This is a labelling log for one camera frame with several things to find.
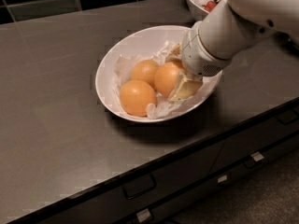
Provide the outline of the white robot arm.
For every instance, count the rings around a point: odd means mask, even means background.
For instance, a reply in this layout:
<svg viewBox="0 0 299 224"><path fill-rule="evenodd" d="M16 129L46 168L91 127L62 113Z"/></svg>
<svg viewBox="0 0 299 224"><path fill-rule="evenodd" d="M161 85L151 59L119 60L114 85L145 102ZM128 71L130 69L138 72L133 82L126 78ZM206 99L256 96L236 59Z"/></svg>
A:
<svg viewBox="0 0 299 224"><path fill-rule="evenodd" d="M217 75L237 53L276 32L298 42L299 0L220 0L183 37L180 55L187 73L178 76L168 99L193 96L196 82Z"/></svg>

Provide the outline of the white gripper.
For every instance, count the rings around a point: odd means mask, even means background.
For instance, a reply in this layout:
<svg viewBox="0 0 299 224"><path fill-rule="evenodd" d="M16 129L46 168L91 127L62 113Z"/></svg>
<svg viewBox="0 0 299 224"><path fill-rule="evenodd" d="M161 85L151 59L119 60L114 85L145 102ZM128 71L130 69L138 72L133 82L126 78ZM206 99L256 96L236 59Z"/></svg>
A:
<svg viewBox="0 0 299 224"><path fill-rule="evenodd" d="M166 63L181 59L185 69L192 74L178 73L174 89L168 96L171 102L194 96L203 85L202 77L216 76L232 61L217 58L204 47L199 35L200 25L201 22L197 21L183 37L182 43L176 44L165 57Z"/></svg>

